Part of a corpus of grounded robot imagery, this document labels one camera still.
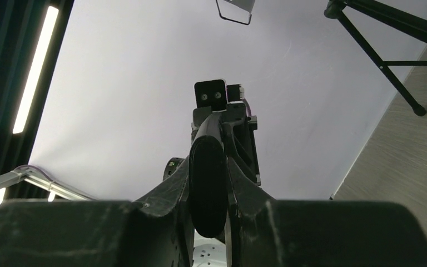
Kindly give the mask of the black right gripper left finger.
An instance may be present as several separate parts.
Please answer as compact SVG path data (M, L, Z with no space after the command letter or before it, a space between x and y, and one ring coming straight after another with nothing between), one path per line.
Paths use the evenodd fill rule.
M0 266L191 266L186 158L136 201L0 205Z

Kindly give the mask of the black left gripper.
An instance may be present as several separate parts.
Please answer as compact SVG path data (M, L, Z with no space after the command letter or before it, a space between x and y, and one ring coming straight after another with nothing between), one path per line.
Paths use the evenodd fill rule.
M239 121L241 124L233 126L233 137L236 151L245 167L240 167L244 174L257 186L261 185L259 162L257 158L254 131L257 130L257 117L247 115L246 104L242 102L228 103L226 110L218 111L221 114ZM193 144L201 124L214 113L211 107L195 108L192 113L191 143Z

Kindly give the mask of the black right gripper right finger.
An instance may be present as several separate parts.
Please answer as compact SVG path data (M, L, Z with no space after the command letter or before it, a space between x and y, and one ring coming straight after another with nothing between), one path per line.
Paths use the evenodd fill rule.
M403 205L275 200L227 161L228 266L427 266L427 238Z

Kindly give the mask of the black remote control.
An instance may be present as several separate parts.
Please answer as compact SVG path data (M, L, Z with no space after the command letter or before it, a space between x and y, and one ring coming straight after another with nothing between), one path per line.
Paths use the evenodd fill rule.
M221 114L201 124L188 157L189 205L193 225L203 237L224 229L227 213L227 162L222 144Z

